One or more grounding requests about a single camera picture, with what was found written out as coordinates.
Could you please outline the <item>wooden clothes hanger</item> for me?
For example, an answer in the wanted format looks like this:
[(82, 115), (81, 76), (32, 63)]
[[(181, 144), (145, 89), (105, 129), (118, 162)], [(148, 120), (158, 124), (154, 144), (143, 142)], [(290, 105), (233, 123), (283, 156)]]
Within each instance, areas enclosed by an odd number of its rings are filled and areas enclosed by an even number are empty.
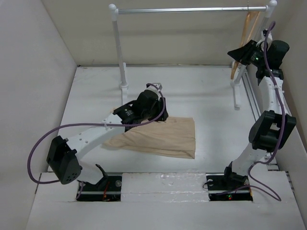
[(249, 11), (247, 13), (242, 31), (240, 47), (242, 47), (245, 43), (247, 43), (251, 39), (255, 26), (258, 22), (259, 15), (260, 15), (259, 11)]

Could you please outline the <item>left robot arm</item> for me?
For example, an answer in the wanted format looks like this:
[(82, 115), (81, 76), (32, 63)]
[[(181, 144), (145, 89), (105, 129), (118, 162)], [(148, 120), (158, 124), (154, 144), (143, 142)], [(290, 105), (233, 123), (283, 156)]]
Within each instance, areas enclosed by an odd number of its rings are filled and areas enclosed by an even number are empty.
[(82, 158), (111, 137), (167, 118), (165, 98), (159, 92), (144, 90), (136, 100), (116, 108), (102, 123), (90, 125), (89, 129), (70, 138), (53, 138), (47, 163), (61, 184), (77, 180), (102, 190), (107, 184), (106, 172), (99, 164), (82, 162)]

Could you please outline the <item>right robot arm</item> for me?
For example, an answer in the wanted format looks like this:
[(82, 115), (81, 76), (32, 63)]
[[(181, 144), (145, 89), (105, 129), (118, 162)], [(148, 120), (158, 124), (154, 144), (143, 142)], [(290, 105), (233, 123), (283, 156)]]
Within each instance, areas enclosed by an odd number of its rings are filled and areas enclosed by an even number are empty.
[(263, 113), (249, 132), (247, 147), (225, 168), (222, 183), (228, 189), (242, 186), (248, 178), (249, 168), (266, 154), (281, 149), (296, 126), (296, 118), (290, 116), (285, 108), (282, 91), (280, 65), (289, 49), (289, 45), (281, 40), (272, 41), (269, 48), (251, 40), (227, 53), (242, 65), (257, 67), (256, 77), (264, 106)]

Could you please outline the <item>beige trousers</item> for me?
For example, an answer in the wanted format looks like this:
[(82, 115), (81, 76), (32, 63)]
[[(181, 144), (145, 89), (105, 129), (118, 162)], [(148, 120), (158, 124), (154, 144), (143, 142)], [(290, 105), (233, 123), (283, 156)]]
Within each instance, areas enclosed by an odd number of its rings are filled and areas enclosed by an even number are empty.
[(194, 159), (195, 122), (191, 117), (170, 116), (164, 122), (152, 122), (118, 134), (105, 141), (102, 146), (165, 157)]

